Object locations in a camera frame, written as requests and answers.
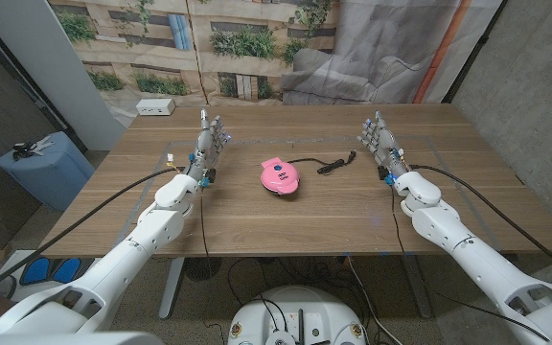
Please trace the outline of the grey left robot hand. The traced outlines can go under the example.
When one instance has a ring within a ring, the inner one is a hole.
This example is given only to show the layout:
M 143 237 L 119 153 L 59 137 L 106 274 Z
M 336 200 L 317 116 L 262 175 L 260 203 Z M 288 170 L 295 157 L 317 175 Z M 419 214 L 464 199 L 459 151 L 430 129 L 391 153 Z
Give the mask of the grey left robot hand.
M 209 119 L 205 108 L 200 110 L 200 132 L 195 141 L 195 150 L 190 155 L 190 164 L 184 173 L 192 177 L 200 187 L 206 187 L 215 180 L 215 166 L 219 155 L 231 140 L 223 128 L 220 116 Z

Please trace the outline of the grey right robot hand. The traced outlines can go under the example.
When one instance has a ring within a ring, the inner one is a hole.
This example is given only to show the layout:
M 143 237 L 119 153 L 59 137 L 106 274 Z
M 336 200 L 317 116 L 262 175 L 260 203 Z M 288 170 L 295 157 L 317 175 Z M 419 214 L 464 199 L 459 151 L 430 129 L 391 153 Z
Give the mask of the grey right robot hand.
M 373 154 L 378 164 L 379 179 L 387 185 L 393 186 L 400 176 L 411 170 L 404 160 L 403 149 L 379 110 L 376 111 L 374 121 L 367 119 L 362 125 L 361 135 L 357 139 Z

